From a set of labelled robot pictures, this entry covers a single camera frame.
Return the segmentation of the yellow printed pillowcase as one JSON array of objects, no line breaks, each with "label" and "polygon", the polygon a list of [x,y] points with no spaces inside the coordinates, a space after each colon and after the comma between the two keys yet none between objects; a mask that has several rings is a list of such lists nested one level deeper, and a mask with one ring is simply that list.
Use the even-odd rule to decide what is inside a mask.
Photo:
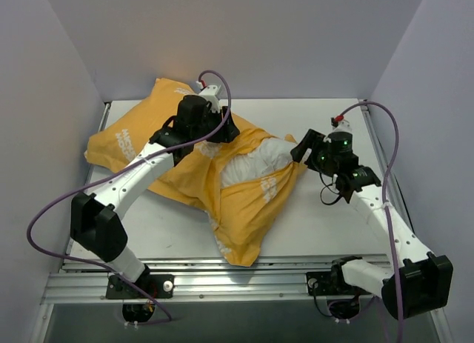
[{"label": "yellow printed pillowcase", "polygon": [[[192,93],[189,85],[170,79],[156,79],[151,94],[118,121],[89,138],[84,153],[86,160],[114,173],[126,167],[145,146],[145,143],[164,122],[176,114],[178,103]],[[210,217],[210,225],[222,256],[233,265],[249,267],[261,251],[261,243],[283,210],[298,177],[306,167],[293,161],[282,170],[249,182],[220,188],[219,176],[230,155],[246,154],[255,150],[264,139],[278,138],[242,117],[233,114],[240,133],[224,155],[206,160],[204,169],[211,166],[214,183],[211,188],[200,187],[192,179],[192,172],[201,165],[202,155],[193,152],[176,167],[150,185],[150,191],[168,199],[203,210]]]}]

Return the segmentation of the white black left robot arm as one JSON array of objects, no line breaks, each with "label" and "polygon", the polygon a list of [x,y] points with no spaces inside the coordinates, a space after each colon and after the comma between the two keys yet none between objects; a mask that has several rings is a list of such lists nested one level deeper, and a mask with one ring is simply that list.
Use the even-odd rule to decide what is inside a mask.
[{"label": "white black left robot arm", "polygon": [[193,151],[196,143],[230,143],[239,134],[228,107],[209,90],[186,95],[177,113],[154,132],[138,155],[114,179],[71,201],[70,235],[124,277],[123,290],[141,298],[150,287],[147,267],[127,246],[121,223],[136,199]]}]

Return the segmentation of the white pillow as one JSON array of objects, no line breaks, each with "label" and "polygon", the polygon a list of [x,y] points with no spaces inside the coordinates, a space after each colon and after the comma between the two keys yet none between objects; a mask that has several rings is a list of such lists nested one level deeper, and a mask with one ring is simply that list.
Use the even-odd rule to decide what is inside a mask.
[{"label": "white pillow", "polygon": [[[230,144],[216,144],[205,141],[198,145],[195,150],[202,155],[201,165],[198,162],[196,170],[192,172],[191,179],[200,187],[208,187],[214,183],[214,175],[211,175],[211,166],[204,169],[206,160],[216,160],[218,156],[224,155],[224,146]],[[293,148],[291,141],[268,138],[264,139],[255,150],[246,154],[230,155],[230,160],[224,162],[224,168],[219,176],[220,188],[226,188],[234,184],[249,182],[269,176],[277,170],[284,169],[292,162],[290,151]]]}]

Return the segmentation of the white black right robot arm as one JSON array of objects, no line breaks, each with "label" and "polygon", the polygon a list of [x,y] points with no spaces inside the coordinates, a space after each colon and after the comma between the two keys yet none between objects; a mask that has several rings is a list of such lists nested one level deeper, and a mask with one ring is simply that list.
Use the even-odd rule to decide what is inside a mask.
[{"label": "white black right robot arm", "polygon": [[416,237],[390,204],[380,178],[360,164],[353,152],[353,136],[334,131],[324,135],[308,130],[291,152],[320,176],[330,177],[338,194],[373,231],[387,251],[391,268],[385,270],[360,256],[332,263],[329,284],[337,293],[359,288],[379,297],[395,319],[408,319],[443,308],[450,293],[453,264],[437,256]]}]

